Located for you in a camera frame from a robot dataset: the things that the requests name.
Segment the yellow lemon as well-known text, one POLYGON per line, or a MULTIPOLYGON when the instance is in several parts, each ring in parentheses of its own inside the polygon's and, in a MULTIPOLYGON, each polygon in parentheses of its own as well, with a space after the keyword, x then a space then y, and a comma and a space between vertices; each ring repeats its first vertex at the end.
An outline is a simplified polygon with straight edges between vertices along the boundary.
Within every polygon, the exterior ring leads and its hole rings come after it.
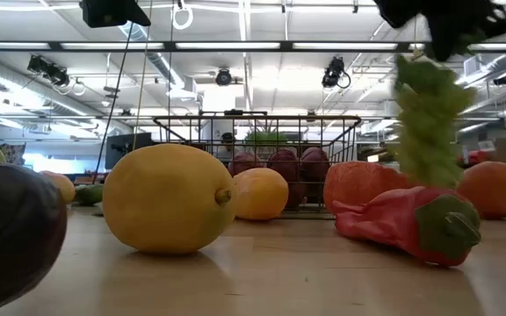
POLYGON ((112 234, 141 252, 194 253, 235 218, 235 183, 208 152, 161 144, 126 154, 105 179, 103 213, 112 234))

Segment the potted green succulent plant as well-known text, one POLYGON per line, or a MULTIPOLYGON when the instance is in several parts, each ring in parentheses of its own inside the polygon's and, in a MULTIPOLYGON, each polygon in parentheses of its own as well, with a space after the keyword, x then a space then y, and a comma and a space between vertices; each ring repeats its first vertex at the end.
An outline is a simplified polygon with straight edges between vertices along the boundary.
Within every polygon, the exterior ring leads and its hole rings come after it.
POLYGON ((261 159, 268 159, 277 151, 285 149, 298 154, 295 147, 298 139, 290 133, 249 131, 242 141, 245 152, 256 154, 261 159))

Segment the yellow oblong mango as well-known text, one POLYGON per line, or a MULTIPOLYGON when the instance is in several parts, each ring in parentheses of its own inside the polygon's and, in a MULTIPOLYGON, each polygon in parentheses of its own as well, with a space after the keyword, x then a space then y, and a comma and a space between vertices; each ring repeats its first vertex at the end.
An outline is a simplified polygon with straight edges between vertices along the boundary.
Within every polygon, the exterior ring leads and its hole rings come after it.
POLYGON ((233 177, 238 219, 271 220, 285 209, 288 183, 277 171, 268 168, 245 170, 233 177))

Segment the orange-yellow peach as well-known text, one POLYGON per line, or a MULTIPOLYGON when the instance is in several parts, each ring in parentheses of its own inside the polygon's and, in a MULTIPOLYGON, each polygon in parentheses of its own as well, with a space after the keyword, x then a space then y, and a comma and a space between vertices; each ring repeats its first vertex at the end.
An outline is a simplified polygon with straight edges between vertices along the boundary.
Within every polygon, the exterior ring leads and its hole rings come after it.
POLYGON ((75 186, 65 175, 45 170, 40 173, 48 177, 53 184, 58 187, 61 192, 62 199, 66 204, 70 204, 74 200, 76 195, 75 186))

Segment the green cucumber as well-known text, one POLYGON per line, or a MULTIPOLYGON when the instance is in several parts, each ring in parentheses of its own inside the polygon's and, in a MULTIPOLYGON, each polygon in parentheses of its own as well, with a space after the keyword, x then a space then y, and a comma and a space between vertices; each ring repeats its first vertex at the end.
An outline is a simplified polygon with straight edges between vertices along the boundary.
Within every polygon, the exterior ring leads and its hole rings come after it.
POLYGON ((104 185, 101 183, 76 187, 75 201, 80 206, 93 206, 103 200, 104 185))

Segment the green leafy lettuce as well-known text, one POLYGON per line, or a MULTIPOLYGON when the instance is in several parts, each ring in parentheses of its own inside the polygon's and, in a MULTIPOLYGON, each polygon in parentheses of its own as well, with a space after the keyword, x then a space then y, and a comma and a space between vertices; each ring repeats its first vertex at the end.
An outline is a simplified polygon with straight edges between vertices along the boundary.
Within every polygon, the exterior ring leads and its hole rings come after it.
POLYGON ((456 74, 428 59, 396 57, 392 92, 401 111, 394 156, 401 172, 424 186, 453 189, 462 169, 452 145, 459 114, 475 99, 475 89, 456 84, 456 74))

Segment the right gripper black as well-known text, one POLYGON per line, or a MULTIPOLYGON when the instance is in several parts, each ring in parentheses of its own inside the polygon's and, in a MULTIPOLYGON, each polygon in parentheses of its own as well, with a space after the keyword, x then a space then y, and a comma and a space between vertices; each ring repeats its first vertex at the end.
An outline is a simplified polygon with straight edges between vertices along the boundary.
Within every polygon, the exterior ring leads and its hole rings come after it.
POLYGON ((506 10, 492 0, 373 0, 379 14, 393 28, 417 15, 430 28, 430 51, 437 61, 454 54, 459 36, 479 30, 487 39, 506 33, 506 10))

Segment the long red pepper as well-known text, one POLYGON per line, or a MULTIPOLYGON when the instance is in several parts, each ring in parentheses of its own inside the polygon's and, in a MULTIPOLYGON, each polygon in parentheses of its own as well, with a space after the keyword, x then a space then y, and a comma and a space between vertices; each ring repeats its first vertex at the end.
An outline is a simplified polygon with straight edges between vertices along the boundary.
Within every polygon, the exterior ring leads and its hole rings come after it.
POLYGON ((388 190, 362 205, 334 201, 329 210, 342 236, 392 246, 440 266, 460 265, 481 242, 479 213, 454 190, 388 190))

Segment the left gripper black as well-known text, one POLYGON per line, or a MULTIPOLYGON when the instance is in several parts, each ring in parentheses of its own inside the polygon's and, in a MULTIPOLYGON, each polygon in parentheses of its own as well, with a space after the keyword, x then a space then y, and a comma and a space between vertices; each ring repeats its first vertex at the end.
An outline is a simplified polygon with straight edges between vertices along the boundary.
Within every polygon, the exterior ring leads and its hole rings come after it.
POLYGON ((137 0, 81 0, 83 21, 90 28, 103 28, 134 22, 150 26, 146 13, 137 0))

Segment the round orange fruit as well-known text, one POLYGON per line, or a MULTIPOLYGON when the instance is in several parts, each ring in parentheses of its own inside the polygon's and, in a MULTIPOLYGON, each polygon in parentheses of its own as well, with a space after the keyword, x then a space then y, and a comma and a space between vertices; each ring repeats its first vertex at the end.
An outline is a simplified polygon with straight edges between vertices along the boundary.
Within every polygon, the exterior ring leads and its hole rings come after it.
POLYGON ((483 219, 506 218, 506 163, 481 162, 466 169, 456 191, 483 219))

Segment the orange-red mini pumpkin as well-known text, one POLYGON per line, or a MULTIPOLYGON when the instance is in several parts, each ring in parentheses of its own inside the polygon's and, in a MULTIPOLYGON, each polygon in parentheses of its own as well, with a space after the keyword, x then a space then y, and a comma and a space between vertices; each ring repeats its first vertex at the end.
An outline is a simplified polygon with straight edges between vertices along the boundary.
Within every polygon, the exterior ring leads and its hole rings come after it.
POLYGON ((408 189, 411 183, 401 172, 374 162, 340 162, 333 164, 323 186, 323 201, 328 212, 334 201, 346 205, 362 205, 379 194, 395 189, 408 189))

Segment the black computer monitor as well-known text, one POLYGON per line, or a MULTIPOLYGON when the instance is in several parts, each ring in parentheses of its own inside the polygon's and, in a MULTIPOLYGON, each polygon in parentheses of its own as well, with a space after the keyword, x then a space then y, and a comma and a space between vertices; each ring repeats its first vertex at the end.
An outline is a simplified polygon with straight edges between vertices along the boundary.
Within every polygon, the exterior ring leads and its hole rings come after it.
POLYGON ((105 169, 112 169, 126 154, 141 147, 155 145, 151 133, 123 134, 108 137, 105 143, 105 169))

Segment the dark purple eggplant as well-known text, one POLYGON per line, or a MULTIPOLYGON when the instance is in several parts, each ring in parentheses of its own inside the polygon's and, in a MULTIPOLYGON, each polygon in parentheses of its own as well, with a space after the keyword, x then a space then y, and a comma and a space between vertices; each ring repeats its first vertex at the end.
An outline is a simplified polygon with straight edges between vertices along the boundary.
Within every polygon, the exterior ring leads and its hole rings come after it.
POLYGON ((67 221, 61 192, 48 178, 0 162, 0 307, 47 275, 61 252, 67 221))

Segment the black ceiling spotlight cluster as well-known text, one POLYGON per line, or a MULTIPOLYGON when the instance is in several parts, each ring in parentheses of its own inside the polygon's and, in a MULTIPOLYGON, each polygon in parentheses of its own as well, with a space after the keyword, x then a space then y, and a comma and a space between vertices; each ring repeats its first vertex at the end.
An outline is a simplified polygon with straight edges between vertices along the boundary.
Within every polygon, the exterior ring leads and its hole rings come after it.
POLYGON ((32 55, 27 69, 35 75, 41 75, 47 79, 54 86, 64 87, 70 83, 70 78, 67 73, 67 69, 60 67, 59 65, 46 61, 40 55, 32 55))

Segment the person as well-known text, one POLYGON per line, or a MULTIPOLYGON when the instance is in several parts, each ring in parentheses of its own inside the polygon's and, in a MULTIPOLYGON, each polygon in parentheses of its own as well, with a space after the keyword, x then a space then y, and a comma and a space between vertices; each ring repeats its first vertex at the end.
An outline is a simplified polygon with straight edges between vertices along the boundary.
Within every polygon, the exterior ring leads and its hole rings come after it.
POLYGON ((232 133, 223 133, 220 138, 220 145, 217 149, 217 158, 224 164, 229 164, 233 158, 234 135, 232 133))

